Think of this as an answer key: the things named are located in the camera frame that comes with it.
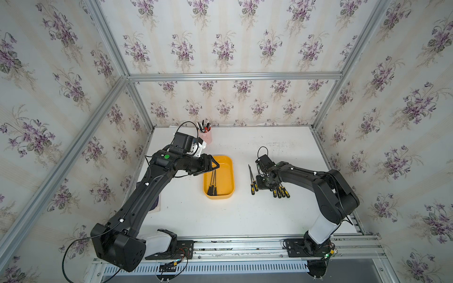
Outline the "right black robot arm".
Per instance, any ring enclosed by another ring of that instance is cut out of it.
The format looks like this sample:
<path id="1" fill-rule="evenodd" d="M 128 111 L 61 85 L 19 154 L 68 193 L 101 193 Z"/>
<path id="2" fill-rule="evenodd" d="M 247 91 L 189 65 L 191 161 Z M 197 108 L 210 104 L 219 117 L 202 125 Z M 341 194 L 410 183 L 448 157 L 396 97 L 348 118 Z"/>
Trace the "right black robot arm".
<path id="1" fill-rule="evenodd" d="M 256 160 L 259 189 L 275 189 L 290 183 L 313 192 L 320 215 L 304 234 L 304 245 L 315 251 L 327 244 L 341 223 L 360 205 L 360 200 L 343 175 L 337 170 L 310 171 L 287 162 L 274 163 L 266 155 Z"/>

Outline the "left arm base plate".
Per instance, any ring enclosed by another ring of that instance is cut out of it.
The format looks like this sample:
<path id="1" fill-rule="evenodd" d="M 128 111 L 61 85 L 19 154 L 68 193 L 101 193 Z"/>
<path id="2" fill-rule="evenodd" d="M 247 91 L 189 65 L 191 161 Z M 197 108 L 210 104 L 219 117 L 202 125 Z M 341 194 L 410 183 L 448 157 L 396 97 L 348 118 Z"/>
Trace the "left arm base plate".
<path id="1" fill-rule="evenodd" d="M 153 254 L 145 257 L 146 260 L 160 259 L 192 259 L 194 241 L 177 240 L 175 244 L 170 244 L 167 251 L 159 254 Z"/>

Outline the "yellow plastic storage tray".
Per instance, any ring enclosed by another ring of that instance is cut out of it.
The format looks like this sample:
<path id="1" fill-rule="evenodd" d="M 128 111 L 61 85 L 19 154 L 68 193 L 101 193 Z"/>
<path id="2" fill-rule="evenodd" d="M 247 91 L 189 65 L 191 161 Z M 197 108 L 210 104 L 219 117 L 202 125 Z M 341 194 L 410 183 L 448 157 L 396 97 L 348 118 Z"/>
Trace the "yellow plastic storage tray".
<path id="1" fill-rule="evenodd" d="M 217 196 L 208 196 L 207 190 L 210 183 L 211 173 L 204 174 L 203 192 L 205 196 L 212 200 L 228 199 L 235 192 L 234 167 L 232 159 L 228 156 L 214 156 L 219 163 L 217 169 Z"/>

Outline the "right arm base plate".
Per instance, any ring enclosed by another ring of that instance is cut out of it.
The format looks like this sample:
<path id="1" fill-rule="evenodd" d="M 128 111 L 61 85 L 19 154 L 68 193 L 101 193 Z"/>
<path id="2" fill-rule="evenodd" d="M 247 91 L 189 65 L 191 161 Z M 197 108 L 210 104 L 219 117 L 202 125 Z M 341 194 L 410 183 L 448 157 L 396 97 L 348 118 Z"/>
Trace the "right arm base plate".
<path id="1" fill-rule="evenodd" d="M 335 253 L 335 245 L 330 239 L 323 244 L 316 244 L 311 239 L 293 238 L 283 241 L 283 248 L 290 258 L 329 258 Z"/>

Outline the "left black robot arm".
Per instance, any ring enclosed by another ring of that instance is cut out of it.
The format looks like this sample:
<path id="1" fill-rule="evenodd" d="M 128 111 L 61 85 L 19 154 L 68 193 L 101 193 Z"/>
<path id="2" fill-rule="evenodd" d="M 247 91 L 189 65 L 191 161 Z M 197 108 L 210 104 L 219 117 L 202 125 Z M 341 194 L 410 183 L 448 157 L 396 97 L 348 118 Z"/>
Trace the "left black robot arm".
<path id="1" fill-rule="evenodd" d="M 146 241 L 140 228 L 164 187 L 178 171 L 201 175 L 220 167 L 210 154 L 199 157 L 159 150 L 153 154 L 144 177 L 119 211 L 106 224 L 96 224 L 90 236 L 96 256 L 132 272 L 145 256 Z"/>

